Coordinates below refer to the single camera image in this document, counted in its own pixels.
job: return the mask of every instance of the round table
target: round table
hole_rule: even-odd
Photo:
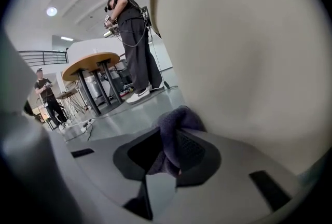
[[[100,115],[101,112],[98,109],[96,103],[94,102],[91,93],[88,89],[87,83],[85,82],[85,77],[90,76],[91,73],[94,75],[95,80],[102,92],[103,97],[108,105],[111,105],[105,90],[102,86],[100,78],[98,76],[98,71],[105,71],[108,82],[113,89],[114,95],[119,103],[122,103],[120,94],[117,92],[113,79],[109,73],[108,68],[113,67],[120,61],[120,56],[112,52],[100,52],[87,55],[82,57],[80,60],[71,64],[65,71],[62,73],[62,79],[65,81],[76,81],[80,80],[82,88],[88,98],[88,101],[93,108],[96,115]]]

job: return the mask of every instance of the black t-shirt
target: black t-shirt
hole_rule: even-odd
[[[142,18],[141,11],[139,9],[138,3],[136,3],[134,0],[127,0],[127,5],[123,9],[123,11],[118,16],[118,24],[119,26],[122,25],[126,20],[128,19],[135,19],[135,18]],[[115,8],[116,4],[118,3],[118,0],[114,0],[113,7]]]
[[[37,80],[37,82],[35,83],[35,89],[41,89],[47,82],[49,82],[50,84],[52,83],[47,78],[43,78],[42,80]],[[54,96],[51,88],[44,90],[40,95],[44,103],[47,101],[47,98],[51,98],[52,96]]]

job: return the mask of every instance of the black table leg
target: black table leg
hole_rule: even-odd
[[[81,82],[82,88],[83,88],[83,90],[84,90],[84,92],[85,92],[85,94],[86,94],[86,96],[88,98],[88,101],[91,104],[92,109],[94,110],[94,112],[95,112],[96,115],[100,115],[101,112],[98,109],[96,103],[94,102],[93,97],[91,96],[91,93],[90,93],[90,91],[88,89],[87,83],[85,82],[82,70],[77,71],[77,75],[78,75],[79,80]]]
[[[109,101],[109,99],[108,99],[108,97],[107,97],[107,95],[106,95],[106,93],[105,93],[105,90],[104,90],[104,88],[103,88],[102,82],[100,81],[100,78],[99,78],[99,76],[98,76],[98,72],[97,72],[97,70],[92,71],[92,73],[93,73],[93,75],[94,75],[95,81],[97,82],[100,91],[102,92],[102,95],[103,95],[103,97],[104,97],[104,99],[105,99],[105,102],[107,103],[107,105],[111,105],[111,103],[110,103],[110,101]]]
[[[108,70],[108,67],[107,67],[107,61],[103,61],[100,64],[103,66],[103,69],[104,69],[105,74],[107,76],[108,82],[110,84],[110,87],[113,89],[113,92],[114,92],[114,95],[115,95],[116,99],[118,100],[119,103],[122,103],[123,101],[122,101],[118,91],[116,90],[113,79],[112,79],[112,76],[109,73],[109,70]]]

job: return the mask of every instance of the gray floor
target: gray floor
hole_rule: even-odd
[[[172,68],[164,71],[163,76],[169,85],[177,85],[177,78]],[[88,111],[86,114],[77,114],[70,126],[74,124],[77,125],[66,128],[62,132],[58,130],[58,132],[62,134],[66,141],[80,135],[79,137],[70,140],[68,144],[74,141],[86,141],[90,135],[91,129],[92,133],[90,141],[121,134],[134,133],[150,128],[152,123],[160,115],[184,104],[185,102],[179,88],[165,90],[142,104],[132,106],[130,109],[128,109],[126,103],[123,103],[108,114],[95,119],[92,123],[93,128],[89,125],[87,131],[83,135],[80,135],[82,133],[80,129],[83,125],[82,123],[80,124],[80,122],[95,118],[93,111]]]

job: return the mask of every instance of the high table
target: high table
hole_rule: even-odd
[[[120,94],[117,92],[115,88],[113,79],[108,70],[109,67],[113,67],[119,61],[120,61],[120,56],[112,52],[94,53],[85,56],[80,60],[78,60],[77,62],[70,65],[65,71],[63,71],[62,78],[65,81],[79,80],[95,114],[101,115],[100,110],[98,109],[96,103],[93,100],[93,97],[91,96],[87,83],[85,82],[85,77],[91,76],[91,74],[95,77],[97,85],[100,88],[102,95],[105,99],[105,102],[108,105],[108,108],[106,110],[110,111],[115,107],[119,106],[123,102],[120,97]],[[111,102],[109,101],[105,93],[105,90],[102,86],[102,83],[100,81],[100,78],[98,76],[98,71],[105,71],[110,87],[113,89],[114,96],[118,101],[116,105],[112,105]]]
[[[80,104],[80,102],[75,98],[75,94],[78,93],[78,91],[73,88],[71,90],[66,91],[65,93],[62,93],[61,95],[57,96],[57,100],[63,100],[63,106],[66,109],[66,103],[68,105],[68,114],[69,115],[74,115],[71,112],[70,106],[72,106],[77,112],[85,113],[84,107]]]

